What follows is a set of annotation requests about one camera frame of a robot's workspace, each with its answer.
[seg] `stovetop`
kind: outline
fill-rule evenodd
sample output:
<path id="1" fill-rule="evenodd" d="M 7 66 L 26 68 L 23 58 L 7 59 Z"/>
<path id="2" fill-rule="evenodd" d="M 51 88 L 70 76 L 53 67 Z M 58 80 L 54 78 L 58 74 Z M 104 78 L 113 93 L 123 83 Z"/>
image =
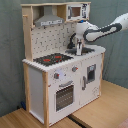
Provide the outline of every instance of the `stovetop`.
<path id="1" fill-rule="evenodd" d="M 48 67 L 56 63 L 64 62 L 69 59 L 73 59 L 73 57 L 61 53 L 54 53 L 40 58 L 36 58 L 33 61 Z"/>

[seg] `oven window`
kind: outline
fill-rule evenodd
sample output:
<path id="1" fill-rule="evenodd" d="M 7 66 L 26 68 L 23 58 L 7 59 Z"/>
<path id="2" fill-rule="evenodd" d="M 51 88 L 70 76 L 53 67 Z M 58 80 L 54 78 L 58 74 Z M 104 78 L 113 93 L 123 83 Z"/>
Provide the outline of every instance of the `oven window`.
<path id="1" fill-rule="evenodd" d="M 56 92 L 56 111 L 73 103 L 73 85 Z"/>
<path id="2" fill-rule="evenodd" d="M 72 17 L 80 16 L 81 7 L 72 7 Z"/>

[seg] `oven handle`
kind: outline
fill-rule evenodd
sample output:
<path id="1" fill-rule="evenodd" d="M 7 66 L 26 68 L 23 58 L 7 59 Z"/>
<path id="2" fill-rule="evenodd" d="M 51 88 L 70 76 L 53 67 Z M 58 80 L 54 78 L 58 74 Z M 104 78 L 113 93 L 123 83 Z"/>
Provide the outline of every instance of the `oven handle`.
<path id="1" fill-rule="evenodd" d="M 61 85 L 59 85 L 59 87 L 66 87 L 66 86 L 70 85 L 72 82 L 73 82 L 73 81 L 71 80 L 71 81 L 69 81 L 69 82 L 66 83 L 66 84 L 61 84 Z"/>
<path id="2" fill-rule="evenodd" d="M 86 77 L 85 76 L 83 76 L 83 80 L 84 80 L 84 87 L 82 87 L 82 90 L 85 90 L 86 88 Z"/>

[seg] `wooden frame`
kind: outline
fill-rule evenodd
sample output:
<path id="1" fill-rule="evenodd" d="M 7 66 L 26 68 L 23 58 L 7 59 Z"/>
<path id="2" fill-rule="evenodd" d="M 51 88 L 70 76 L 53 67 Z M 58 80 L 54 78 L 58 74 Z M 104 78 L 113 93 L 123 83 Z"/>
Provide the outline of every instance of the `wooden frame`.
<path id="1" fill-rule="evenodd" d="M 25 44 L 25 57 L 27 60 L 33 61 L 33 52 L 32 52 L 32 37 L 31 37 L 31 31 L 35 27 L 33 22 L 41 16 L 41 12 L 39 9 L 41 6 L 46 5 L 54 5 L 56 6 L 55 13 L 56 15 L 63 18 L 65 20 L 65 23 L 67 22 L 78 22 L 80 20 L 71 20 L 66 21 L 66 5 L 67 4 L 82 4 L 82 3 L 88 3 L 91 2 L 67 2 L 67 3 L 43 3 L 43 4 L 21 4 L 22 6 L 22 15 L 23 15 L 23 31 L 24 31 L 24 44 Z"/>
<path id="2" fill-rule="evenodd" d="M 23 63 L 24 66 L 24 81 L 25 81 L 25 94 L 26 94 L 26 111 L 30 111 L 30 91 L 29 91 L 29 74 L 28 65 Z"/>
<path id="3" fill-rule="evenodd" d="M 99 96 L 101 96 L 101 82 L 102 82 L 103 65 L 104 65 L 104 53 L 102 53 L 102 64 L 101 64 L 101 74 L 100 74 Z"/>
<path id="4" fill-rule="evenodd" d="M 44 127 L 49 128 L 48 73 L 43 72 Z"/>

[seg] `cabinet handle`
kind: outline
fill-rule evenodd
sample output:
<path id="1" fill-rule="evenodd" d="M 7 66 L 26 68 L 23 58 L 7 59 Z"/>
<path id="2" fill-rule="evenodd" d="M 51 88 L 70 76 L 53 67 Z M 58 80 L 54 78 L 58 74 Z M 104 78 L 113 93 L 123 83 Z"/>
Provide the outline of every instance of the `cabinet handle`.
<path id="1" fill-rule="evenodd" d="M 84 80 L 84 87 L 82 87 L 82 90 L 85 90 L 86 88 L 86 77 L 85 76 L 83 76 L 83 80 Z"/>
<path id="2" fill-rule="evenodd" d="M 70 10 L 70 15 L 68 16 L 68 19 L 71 19 L 71 17 L 72 17 L 72 7 L 68 6 L 68 10 Z"/>
<path id="3" fill-rule="evenodd" d="M 59 87 L 66 87 L 66 86 L 70 85 L 72 82 L 73 82 L 73 81 L 69 81 L 69 82 L 66 83 L 66 84 L 61 84 L 61 85 L 59 85 Z"/>

